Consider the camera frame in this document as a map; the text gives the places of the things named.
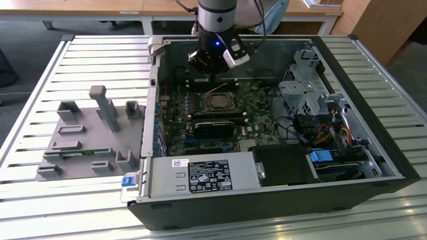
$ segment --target red wire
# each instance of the red wire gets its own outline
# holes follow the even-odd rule
[[[322,124],[320,127],[319,127],[319,134],[318,134],[318,139],[320,138],[320,131],[322,131],[322,128],[327,126],[327,124]]]

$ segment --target motherboard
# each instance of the motherboard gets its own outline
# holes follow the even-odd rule
[[[167,156],[246,152],[255,146],[279,145],[270,112],[272,89],[255,78],[164,86],[159,101]]]

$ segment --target power supply label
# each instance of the power supply label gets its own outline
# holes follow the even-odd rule
[[[228,160],[188,162],[188,186],[192,194],[232,190]]]

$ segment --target barcode sticker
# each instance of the barcode sticker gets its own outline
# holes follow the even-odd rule
[[[172,167],[187,167],[188,166],[188,159],[174,159],[172,160]]]

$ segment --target white label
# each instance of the white label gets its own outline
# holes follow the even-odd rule
[[[172,160],[172,167],[187,167],[188,166],[188,159],[174,159]]]
[[[140,14],[139,11],[120,11],[120,14]]]

